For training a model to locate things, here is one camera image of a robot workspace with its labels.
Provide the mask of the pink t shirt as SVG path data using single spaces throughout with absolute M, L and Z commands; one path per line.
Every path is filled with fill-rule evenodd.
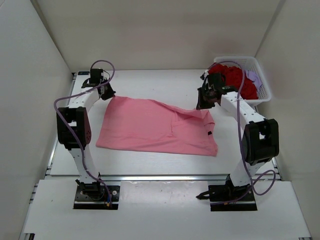
M 208 110 L 186 110 L 152 99 L 114 97 L 98 148 L 216 157 L 215 121 Z

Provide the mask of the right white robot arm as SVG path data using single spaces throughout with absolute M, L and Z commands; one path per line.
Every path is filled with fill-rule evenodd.
M 213 108 L 216 104 L 228 111 L 237 121 L 241 160 L 229 175 L 230 184 L 224 193 L 230 200 L 238 199 L 243 186 L 252 185 L 252 176 L 265 163 L 279 154 L 279 125 L 257 113 L 240 95 L 236 87 L 226 85 L 221 73 L 205 71 L 197 89 L 197 110 Z

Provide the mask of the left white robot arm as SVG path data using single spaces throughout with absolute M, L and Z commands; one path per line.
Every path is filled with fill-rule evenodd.
M 109 77 L 104 76 L 106 72 L 101 68 L 91 68 L 89 78 L 83 82 L 80 93 L 54 101 L 58 141 L 73 158 L 79 173 L 77 184 L 87 190 L 93 200 L 103 198 L 105 188 L 90 153 L 92 131 L 88 113 L 97 101 L 115 96 L 110 85 L 115 70 L 112 70 Z

